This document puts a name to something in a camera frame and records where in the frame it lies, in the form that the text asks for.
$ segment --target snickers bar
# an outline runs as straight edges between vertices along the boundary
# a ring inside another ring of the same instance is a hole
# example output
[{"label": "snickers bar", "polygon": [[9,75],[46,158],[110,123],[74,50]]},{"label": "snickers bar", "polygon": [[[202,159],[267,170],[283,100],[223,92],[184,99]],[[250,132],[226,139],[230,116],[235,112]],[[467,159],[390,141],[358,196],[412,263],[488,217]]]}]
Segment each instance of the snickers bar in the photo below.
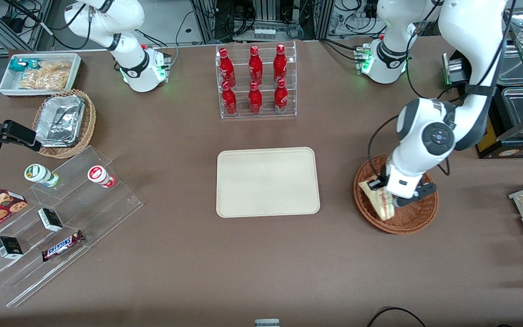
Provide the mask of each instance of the snickers bar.
[{"label": "snickers bar", "polygon": [[44,262],[48,261],[54,255],[60,254],[62,251],[73,246],[74,244],[77,244],[78,242],[80,242],[83,239],[84,239],[84,236],[82,235],[81,230],[79,230],[77,233],[70,235],[69,238],[66,238],[64,241],[61,241],[58,244],[52,246],[48,251],[42,252],[42,257],[44,258]]}]

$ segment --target small black box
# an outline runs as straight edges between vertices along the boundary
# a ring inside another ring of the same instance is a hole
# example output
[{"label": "small black box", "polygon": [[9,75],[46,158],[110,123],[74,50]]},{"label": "small black box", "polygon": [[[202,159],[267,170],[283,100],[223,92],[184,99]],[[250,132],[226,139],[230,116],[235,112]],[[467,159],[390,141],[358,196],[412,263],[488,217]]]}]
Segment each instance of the small black box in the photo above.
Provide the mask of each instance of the small black box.
[{"label": "small black box", "polygon": [[0,236],[0,255],[4,259],[18,259],[23,255],[17,238]]},{"label": "small black box", "polygon": [[42,208],[38,210],[38,215],[47,230],[59,232],[62,229],[62,222],[54,210]]}]

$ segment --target white plastic tray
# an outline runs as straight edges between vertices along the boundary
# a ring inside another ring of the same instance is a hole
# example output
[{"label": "white plastic tray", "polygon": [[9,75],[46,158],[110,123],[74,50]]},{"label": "white plastic tray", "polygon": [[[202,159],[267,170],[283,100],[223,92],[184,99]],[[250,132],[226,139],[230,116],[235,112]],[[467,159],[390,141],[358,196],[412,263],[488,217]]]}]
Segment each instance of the white plastic tray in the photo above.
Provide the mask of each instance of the white plastic tray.
[{"label": "white plastic tray", "polygon": [[[70,74],[68,75],[68,81],[63,91],[72,89],[76,75],[78,74],[79,64],[81,62],[80,56],[73,53],[61,53],[61,54],[14,54],[11,56],[10,61],[18,58],[35,58],[46,61],[68,61],[72,63],[70,68]],[[3,95],[12,95],[15,97],[33,97],[35,95],[52,95],[60,93],[61,91],[52,91],[49,89],[19,89],[19,81],[23,77],[23,72],[15,72],[14,70],[6,69],[4,77],[1,79],[0,92]]]},{"label": "white plastic tray", "polygon": [[217,158],[222,218],[311,215],[320,209],[314,151],[308,147],[223,151]]}]

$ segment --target aluminum foil container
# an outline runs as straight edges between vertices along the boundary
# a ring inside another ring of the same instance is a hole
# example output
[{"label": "aluminum foil container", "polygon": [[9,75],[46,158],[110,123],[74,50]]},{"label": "aluminum foil container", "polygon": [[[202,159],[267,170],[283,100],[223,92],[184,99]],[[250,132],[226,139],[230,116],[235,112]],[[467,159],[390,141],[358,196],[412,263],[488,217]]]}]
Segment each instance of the aluminum foil container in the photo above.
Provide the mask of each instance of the aluminum foil container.
[{"label": "aluminum foil container", "polygon": [[47,99],[35,129],[43,147],[73,147],[78,143],[86,101],[77,95]]}]

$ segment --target beige tray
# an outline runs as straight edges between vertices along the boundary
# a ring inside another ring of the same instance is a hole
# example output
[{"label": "beige tray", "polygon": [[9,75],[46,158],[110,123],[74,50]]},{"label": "beige tray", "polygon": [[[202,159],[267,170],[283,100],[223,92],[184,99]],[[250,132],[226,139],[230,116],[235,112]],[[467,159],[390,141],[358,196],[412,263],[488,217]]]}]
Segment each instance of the beige tray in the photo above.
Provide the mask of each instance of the beige tray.
[{"label": "beige tray", "polygon": [[222,218],[311,215],[320,209],[314,151],[308,147],[223,151],[217,158]]}]

